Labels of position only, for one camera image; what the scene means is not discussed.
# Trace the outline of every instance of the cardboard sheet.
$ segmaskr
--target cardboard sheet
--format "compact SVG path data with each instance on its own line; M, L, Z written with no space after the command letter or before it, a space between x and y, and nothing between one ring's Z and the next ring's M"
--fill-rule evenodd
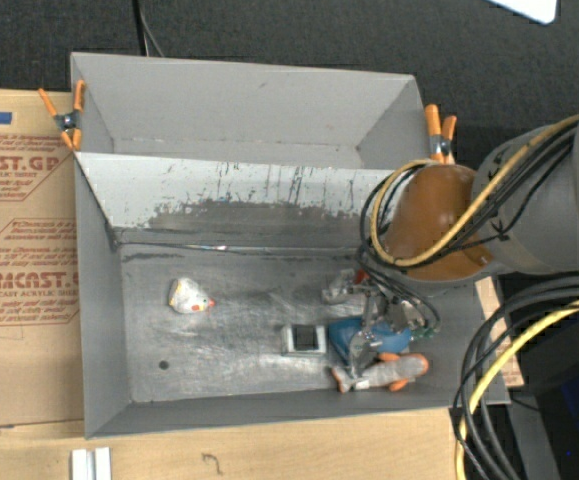
M35 91L0 90L0 111L0 426L78 419L73 157Z

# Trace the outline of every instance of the brown motor housing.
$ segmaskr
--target brown motor housing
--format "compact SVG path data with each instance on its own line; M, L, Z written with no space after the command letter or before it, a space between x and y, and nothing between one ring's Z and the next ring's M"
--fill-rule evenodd
M471 204L476 172L456 164L421 169L404 188L383 238L396 258L412 258L432 247ZM474 235L467 243L477 240ZM483 245L451 253L407 275L424 281L454 281L470 277L492 260Z

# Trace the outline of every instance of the white toy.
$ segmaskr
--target white toy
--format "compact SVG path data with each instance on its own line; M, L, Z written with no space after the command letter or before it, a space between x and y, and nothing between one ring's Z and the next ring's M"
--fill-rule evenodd
M188 277L176 279L169 290L169 305L178 313L202 313L216 305L198 283Z

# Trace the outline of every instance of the wooden table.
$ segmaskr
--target wooden table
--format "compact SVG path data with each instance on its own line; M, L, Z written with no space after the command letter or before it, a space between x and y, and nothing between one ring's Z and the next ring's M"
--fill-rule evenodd
M52 97L63 108L71 101L70 94ZM37 107L37 98L35 91L0 90L0 111L12 101ZM14 116L13 124L33 117ZM67 479L72 450L107 446L114 480L454 477L446 409L94 441L82 436L82 421L0 429L0 478Z

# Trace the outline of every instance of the yellow cable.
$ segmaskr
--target yellow cable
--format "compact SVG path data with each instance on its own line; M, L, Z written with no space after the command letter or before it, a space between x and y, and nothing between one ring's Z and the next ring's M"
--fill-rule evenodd
M571 306L578 306L579 300L575 301L574 303L570 304L568 307ZM487 372L483 375L480 379L476 388L474 389L471 397L469 398L469 412L471 414L474 413L476 407L480 403L480 399L482 395L489 387L489 384L493 381L494 377L498 374L498 372L502 369L502 366L509 360L513 355L515 355L518 350L520 350L529 340L534 338L536 335L540 334L544 331L547 327L555 324L556 322L562 320L563 318L568 317L574 313L577 313L579 308L575 309L561 309L556 310L552 313L549 313L547 316L543 317L541 320L530 326L527 330L525 330L518 338L516 338L512 343L511 346L506 349L498 358L493 362L493 364L489 367ZM463 439L467 439L467 423L465 422L465 418L462 417L460 420L460 435ZM467 477L465 476L465 450L462 447L460 441L456 440L456 453L455 453L455 465L456 465L456 477L458 480L466 480Z
M579 120L579 114L575 116L571 116L567 119L564 119L556 124L551 125L546 130L542 131L538 135L536 135L533 139L529 142L524 144L514 155L509 158L507 162L500 168L500 170L496 173L496 175L491 179L491 181L487 184L487 186L478 194L476 199L469 205L469 208L462 214L462 216L456 221L456 223L447 231L440 240L438 240L432 247L427 249L426 251L414 256L413 258L395 258L391 254L389 254L382 244L380 243L380 239L378 237L378 214L380 211L380 206L382 204L382 200L385 197L385 194L389 190L391 184L400 176L403 172L415 167L417 165L424 165L427 163L431 163L427 160L416 160L410 162L409 164L405 165L404 167L395 171L388 179L387 182L384 184L382 189L376 195L376 201L373 206L373 211L371 212L371 220L370 220L370 227L371 227L371 243L380 256L382 260L387 263L391 263L392 265L396 265L397 267L413 267L423 261L429 259L435 253L437 253L440 249L442 249L447 243L456 236L456 234L464 227L464 225L469 221L469 219L480 209L480 207L484 204L487 197L495 190L495 188L500 184L502 179L507 176L509 171L525 156L528 154L531 148L534 148L542 141L552 137L556 133L560 132L567 126L575 123Z

